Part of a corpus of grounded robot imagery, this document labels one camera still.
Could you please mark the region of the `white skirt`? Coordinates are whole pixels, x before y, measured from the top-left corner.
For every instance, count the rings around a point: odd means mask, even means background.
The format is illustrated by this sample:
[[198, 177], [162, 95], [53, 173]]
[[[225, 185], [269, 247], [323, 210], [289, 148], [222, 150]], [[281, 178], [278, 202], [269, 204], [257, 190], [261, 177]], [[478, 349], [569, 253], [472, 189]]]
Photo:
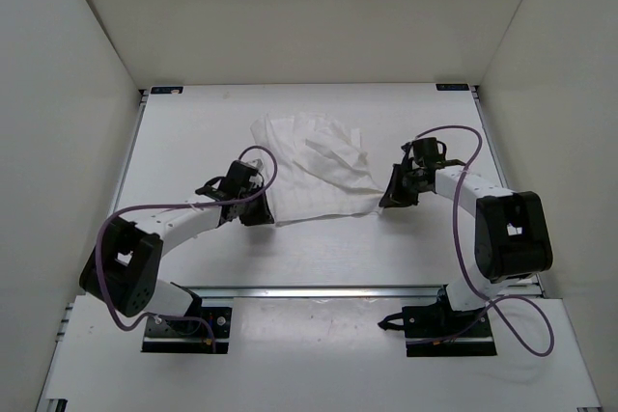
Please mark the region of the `white skirt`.
[[277, 225], [375, 211], [383, 188], [373, 179], [361, 131], [323, 114], [263, 116], [254, 142], [277, 161], [267, 201]]

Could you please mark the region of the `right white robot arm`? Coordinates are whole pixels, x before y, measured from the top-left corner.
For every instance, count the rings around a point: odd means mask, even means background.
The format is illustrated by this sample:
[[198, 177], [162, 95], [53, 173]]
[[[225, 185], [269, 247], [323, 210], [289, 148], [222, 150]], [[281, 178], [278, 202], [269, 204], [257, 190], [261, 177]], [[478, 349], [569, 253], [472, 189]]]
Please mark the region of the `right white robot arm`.
[[393, 167], [381, 208], [415, 206], [431, 192], [474, 220], [474, 262], [444, 287], [435, 303], [402, 309], [414, 338], [455, 335], [478, 317], [506, 287], [551, 268], [553, 254], [540, 197], [515, 192], [470, 174], [461, 160], [449, 160], [435, 137], [408, 142]]

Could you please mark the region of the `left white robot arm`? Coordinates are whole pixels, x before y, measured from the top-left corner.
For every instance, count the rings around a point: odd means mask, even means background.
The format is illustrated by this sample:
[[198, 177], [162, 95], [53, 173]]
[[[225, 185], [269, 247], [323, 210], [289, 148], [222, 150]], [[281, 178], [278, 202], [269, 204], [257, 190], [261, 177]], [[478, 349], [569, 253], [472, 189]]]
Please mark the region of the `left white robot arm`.
[[262, 162], [232, 162], [224, 177], [207, 181], [184, 202], [139, 220], [113, 218], [102, 234], [100, 257], [92, 253], [79, 286], [98, 300], [105, 283], [111, 306], [126, 317], [149, 314], [170, 321], [182, 333], [202, 320], [201, 298], [178, 284], [158, 278], [162, 258], [188, 240], [239, 220], [245, 227], [269, 225]]

